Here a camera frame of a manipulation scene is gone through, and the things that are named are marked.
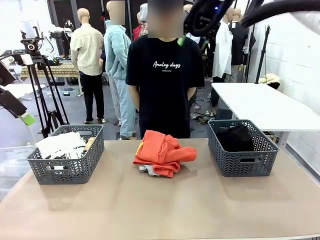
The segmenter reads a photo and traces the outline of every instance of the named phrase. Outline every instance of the light stand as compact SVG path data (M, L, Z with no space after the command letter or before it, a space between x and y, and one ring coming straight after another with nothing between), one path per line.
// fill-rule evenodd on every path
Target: light stand
M267 26L266 31L265 31L265 38L264 38L263 48L261 51L261 57L260 57L258 72L256 74L255 84L259 83L259 78L260 78L262 63L264 62L264 57L265 57L265 53L266 53L266 47L267 47L269 33L270 33L270 25Z

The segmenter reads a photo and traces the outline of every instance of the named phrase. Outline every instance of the beige table surface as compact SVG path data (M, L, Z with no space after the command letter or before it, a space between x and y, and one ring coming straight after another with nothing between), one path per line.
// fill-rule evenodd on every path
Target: beige table surface
M106 141L87 184L27 173L0 203L1 240L177 240L320 236L320 188L283 151L269 177L219 174L208 139L173 179L139 173L140 141Z

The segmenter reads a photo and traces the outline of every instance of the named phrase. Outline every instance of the orange clothing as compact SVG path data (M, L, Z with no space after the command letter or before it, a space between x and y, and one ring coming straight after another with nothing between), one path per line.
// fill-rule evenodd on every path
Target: orange clothing
M180 162L191 162L197 157L193 147L181 147L178 139L171 135L147 130L136 151L133 164L151 164L159 175L172 178L180 170Z

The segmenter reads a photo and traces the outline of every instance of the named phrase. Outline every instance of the white shirt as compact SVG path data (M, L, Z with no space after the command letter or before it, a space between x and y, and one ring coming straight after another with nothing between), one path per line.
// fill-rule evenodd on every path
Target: white shirt
M99 65L104 37L101 32L93 28L89 23L84 23L74 31L71 36L70 52L71 60L79 71L86 75L96 76L102 73Z
M222 78L223 74L231 74L231 47L234 36L229 31L228 25L221 22L215 37L215 50L213 58L213 77Z

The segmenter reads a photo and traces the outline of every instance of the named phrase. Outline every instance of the white wall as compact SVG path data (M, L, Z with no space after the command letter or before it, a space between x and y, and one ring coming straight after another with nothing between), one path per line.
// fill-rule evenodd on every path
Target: white wall
M25 49L20 43L22 39L21 21L38 21L40 32L48 36L51 19L47 0L0 0L0 52L5 50ZM58 51L55 40L51 41L55 51ZM41 51L52 48L47 43Z
M267 73L279 75L281 92L320 115L320 36L289 13L256 24L249 82L256 79L267 25L271 31L260 76L265 74L265 69ZM288 144L320 173L320 132L293 132Z

